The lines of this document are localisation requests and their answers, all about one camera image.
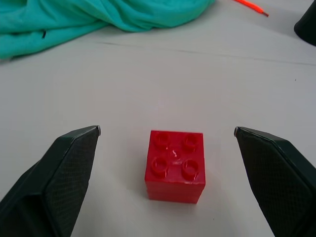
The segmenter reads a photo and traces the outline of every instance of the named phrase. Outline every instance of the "duplo block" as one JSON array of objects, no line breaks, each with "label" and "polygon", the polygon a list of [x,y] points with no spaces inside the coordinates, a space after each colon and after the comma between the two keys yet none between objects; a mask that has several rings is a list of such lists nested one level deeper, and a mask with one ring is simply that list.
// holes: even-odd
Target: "duplo block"
[{"label": "duplo block", "polygon": [[151,131],[145,183],[149,199],[197,203],[205,187],[203,134]]}]

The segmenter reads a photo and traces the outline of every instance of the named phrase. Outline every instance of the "teal cloth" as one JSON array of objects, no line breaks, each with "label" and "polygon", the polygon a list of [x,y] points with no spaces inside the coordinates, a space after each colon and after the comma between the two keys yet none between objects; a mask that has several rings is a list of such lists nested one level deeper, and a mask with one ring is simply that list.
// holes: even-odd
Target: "teal cloth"
[{"label": "teal cloth", "polygon": [[129,32],[179,26],[214,1],[0,0],[0,58],[35,53],[107,25]]}]

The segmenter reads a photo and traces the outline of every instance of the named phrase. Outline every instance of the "orange string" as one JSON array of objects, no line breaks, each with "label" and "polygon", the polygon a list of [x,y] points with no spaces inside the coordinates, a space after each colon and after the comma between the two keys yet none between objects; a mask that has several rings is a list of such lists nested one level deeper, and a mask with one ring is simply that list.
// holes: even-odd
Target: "orange string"
[{"label": "orange string", "polygon": [[259,12],[260,14],[264,14],[267,17],[269,16],[269,14],[264,12],[264,10],[261,7],[253,4],[252,2],[249,2],[246,0],[235,0],[235,1],[240,2],[241,4],[250,7],[251,9],[255,10],[256,12]]}]

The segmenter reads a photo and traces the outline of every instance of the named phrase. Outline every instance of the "black object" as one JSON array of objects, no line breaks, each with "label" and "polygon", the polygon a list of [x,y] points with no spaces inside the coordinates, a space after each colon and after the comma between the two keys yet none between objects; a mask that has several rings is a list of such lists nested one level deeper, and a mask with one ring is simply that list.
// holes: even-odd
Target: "black object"
[{"label": "black object", "polygon": [[302,40],[316,46],[316,1],[295,24],[294,31]]},{"label": "black object", "polygon": [[88,188],[99,126],[69,132],[0,202],[0,237],[69,237]]},{"label": "black object", "polygon": [[316,236],[316,169],[289,142],[237,127],[253,194],[276,237]]}]

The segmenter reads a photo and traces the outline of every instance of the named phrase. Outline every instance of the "white floor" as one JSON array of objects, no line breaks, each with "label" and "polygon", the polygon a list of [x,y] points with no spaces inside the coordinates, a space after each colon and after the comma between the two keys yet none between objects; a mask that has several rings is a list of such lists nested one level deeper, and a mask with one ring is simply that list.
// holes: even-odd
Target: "white floor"
[{"label": "white floor", "polygon": [[[316,166],[316,47],[293,31],[311,0],[254,2],[270,17],[219,0],[175,29],[107,27],[0,62],[0,199],[55,138],[100,125],[73,237],[272,237],[233,131],[288,139]],[[152,129],[204,133],[197,205],[147,199]]]}]

